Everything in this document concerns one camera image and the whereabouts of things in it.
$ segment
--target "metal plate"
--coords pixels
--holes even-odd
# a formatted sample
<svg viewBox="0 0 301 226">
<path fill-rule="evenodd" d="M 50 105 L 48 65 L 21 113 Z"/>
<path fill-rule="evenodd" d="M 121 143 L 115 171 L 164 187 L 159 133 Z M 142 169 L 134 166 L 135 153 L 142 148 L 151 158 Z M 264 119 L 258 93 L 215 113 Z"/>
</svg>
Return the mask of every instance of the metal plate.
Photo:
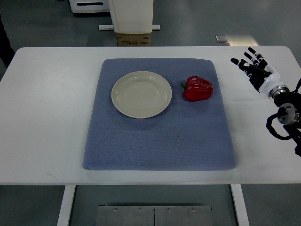
<svg viewBox="0 0 301 226">
<path fill-rule="evenodd" d="M 213 226 L 210 206 L 99 206 L 96 226 Z"/>
<path fill-rule="evenodd" d="M 99 206 L 96 226 L 154 226 L 153 206 Z"/>
<path fill-rule="evenodd" d="M 213 226 L 210 206 L 156 206 L 155 226 Z"/>
</svg>

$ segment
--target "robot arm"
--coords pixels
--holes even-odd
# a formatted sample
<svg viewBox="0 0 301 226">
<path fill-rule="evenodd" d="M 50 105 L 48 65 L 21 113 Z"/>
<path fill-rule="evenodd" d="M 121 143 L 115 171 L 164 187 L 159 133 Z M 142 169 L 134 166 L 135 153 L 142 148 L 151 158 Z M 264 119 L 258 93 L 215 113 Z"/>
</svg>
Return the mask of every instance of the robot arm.
<svg viewBox="0 0 301 226">
<path fill-rule="evenodd" d="M 257 53 L 251 47 L 248 48 L 251 54 L 245 52 L 249 63 L 244 60 L 231 59 L 231 62 L 236 64 L 250 80 L 254 88 L 260 92 L 265 93 L 275 105 L 279 107 L 276 114 L 267 119 L 267 129 L 276 138 L 281 140 L 293 139 L 297 146 L 295 153 L 301 156 L 301 94 L 298 89 L 301 86 L 301 79 L 294 91 L 280 81 L 280 74 L 275 67 Z M 272 126 L 272 121 L 277 118 L 283 124 L 283 128 L 289 134 L 286 137 L 279 135 Z"/>
</svg>

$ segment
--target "white plate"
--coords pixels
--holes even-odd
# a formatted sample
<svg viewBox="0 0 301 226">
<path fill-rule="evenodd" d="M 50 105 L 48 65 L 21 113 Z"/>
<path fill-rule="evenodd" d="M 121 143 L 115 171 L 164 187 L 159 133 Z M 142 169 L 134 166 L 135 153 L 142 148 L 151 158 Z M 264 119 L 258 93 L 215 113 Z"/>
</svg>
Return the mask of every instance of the white plate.
<svg viewBox="0 0 301 226">
<path fill-rule="evenodd" d="M 120 78 L 112 89 L 112 102 L 123 114 L 145 119 L 162 112 L 170 103 L 171 87 L 154 72 L 132 72 Z"/>
</svg>

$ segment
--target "black cable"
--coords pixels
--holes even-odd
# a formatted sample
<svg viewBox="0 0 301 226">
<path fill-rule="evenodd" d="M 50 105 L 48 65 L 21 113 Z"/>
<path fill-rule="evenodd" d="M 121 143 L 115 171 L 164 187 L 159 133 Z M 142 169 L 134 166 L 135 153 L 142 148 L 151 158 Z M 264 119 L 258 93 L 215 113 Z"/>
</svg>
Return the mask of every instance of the black cable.
<svg viewBox="0 0 301 226">
<path fill-rule="evenodd" d="M 283 136 L 279 135 L 272 126 L 273 120 L 275 118 L 282 117 L 282 116 L 283 116 L 282 113 L 276 113 L 276 114 L 271 115 L 270 117 L 268 117 L 266 127 L 269 130 L 270 134 L 272 134 L 274 137 L 278 138 L 279 140 L 289 140 L 289 139 L 292 138 L 290 135 L 288 135 L 287 137 L 283 137 Z"/>
</svg>

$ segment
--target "blue towel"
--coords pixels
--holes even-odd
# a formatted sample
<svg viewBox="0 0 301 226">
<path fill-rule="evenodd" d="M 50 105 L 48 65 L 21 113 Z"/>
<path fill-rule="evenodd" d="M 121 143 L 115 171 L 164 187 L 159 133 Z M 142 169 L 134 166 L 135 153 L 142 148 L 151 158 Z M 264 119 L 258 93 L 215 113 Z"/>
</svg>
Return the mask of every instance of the blue towel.
<svg viewBox="0 0 301 226">
<path fill-rule="evenodd" d="M 112 103 L 111 90 L 122 76 L 150 71 L 163 76 L 172 100 L 160 114 L 134 119 Z M 212 96 L 189 102 L 181 82 L 209 80 Z M 236 166 L 231 135 L 214 65 L 190 58 L 108 59 L 103 63 L 87 134 L 87 170 L 229 170 Z"/>
</svg>

